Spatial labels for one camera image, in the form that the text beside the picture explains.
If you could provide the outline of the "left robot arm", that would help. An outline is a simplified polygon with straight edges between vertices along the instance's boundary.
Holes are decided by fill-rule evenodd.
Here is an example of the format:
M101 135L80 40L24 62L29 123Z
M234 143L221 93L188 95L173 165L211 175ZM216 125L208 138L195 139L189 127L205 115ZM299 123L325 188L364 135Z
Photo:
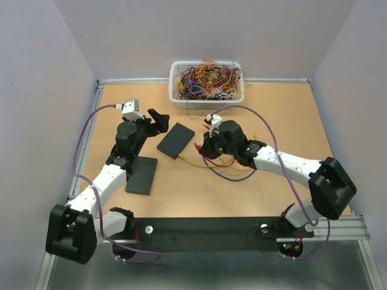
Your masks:
M149 117L138 115L134 119L123 116L111 153L94 180L75 174L88 186L76 198L51 210L47 253L84 265L105 240L128 251L129 257L119 258L122 262L129 262L140 252L140 231L135 226L133 212L114 207L103 214L102 207L137 169L145 141L169 129L168 114L159 114L155 109L148 109L148 113Z

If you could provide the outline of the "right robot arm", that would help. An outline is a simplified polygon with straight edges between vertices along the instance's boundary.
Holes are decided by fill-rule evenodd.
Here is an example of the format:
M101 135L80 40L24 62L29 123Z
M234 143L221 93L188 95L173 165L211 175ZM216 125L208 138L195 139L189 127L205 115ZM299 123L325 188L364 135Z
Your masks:
M284 176L290 184L297 182L309 189L310 198L289 206L278 221L279 231L286 236L320 218L337 220L356 194L356 186L335 158L320 161L277 151L248 139L237 122L219 116L206 124L209 131L204 133L200 155L210 160L230 155L244 167Z

